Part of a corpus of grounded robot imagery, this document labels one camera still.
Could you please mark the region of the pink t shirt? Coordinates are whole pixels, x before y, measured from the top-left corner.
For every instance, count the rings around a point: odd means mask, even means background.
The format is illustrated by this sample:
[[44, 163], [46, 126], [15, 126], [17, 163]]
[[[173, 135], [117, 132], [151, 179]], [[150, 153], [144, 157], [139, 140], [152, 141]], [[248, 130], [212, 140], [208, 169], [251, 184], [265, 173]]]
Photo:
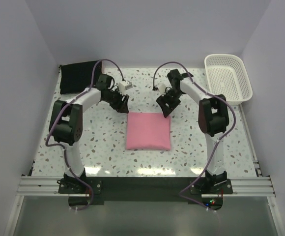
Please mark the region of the pink t shirt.
[[171, 150], [171, 118], [162, 113], [135, 113], [127, 116], [127, 150]]

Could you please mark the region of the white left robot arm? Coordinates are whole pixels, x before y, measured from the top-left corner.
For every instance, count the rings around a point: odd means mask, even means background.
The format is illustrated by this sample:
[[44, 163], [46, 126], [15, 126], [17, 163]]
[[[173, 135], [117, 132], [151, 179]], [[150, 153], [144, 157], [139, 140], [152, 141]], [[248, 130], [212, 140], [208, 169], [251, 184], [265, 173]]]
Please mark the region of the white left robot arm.
[[64, 152], [65, 177], [72, 177], [70, 188], [76, 193], [86, 190], [85, 168], [82, 164], [79, 140], [83, 134], [83, 113], [103, 101], [118, 113], [127, 114], [129, 96], [125, 93], [133, 87], [122, 80], [117, 85], [112, 76], [101, 74], [94, 87], [86, 87], [76, 97], [57, 100], [53, 104], [46, 146], [60, 146]]

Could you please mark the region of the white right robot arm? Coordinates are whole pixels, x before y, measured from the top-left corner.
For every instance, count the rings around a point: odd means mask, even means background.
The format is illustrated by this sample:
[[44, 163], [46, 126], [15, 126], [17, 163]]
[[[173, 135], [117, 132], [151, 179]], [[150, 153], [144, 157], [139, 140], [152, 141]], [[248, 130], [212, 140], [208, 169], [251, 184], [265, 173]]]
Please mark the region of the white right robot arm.
[[198, 125], [205, 135], [208, 155], [204, 187], [207, 192], [216, 193], [227, 180], [221, 137], [229, 125], [228, 108], [223, 95], [210, 95], [207, 90], [187, 80], [186, 75], [181, 74], [178, 69], [171, 70], [167, 74], [171, 87], [160, 86], [161, 95], [156, 102], [165, 118], [181, 103], [180, 97], [184, 94], [198, 104]]

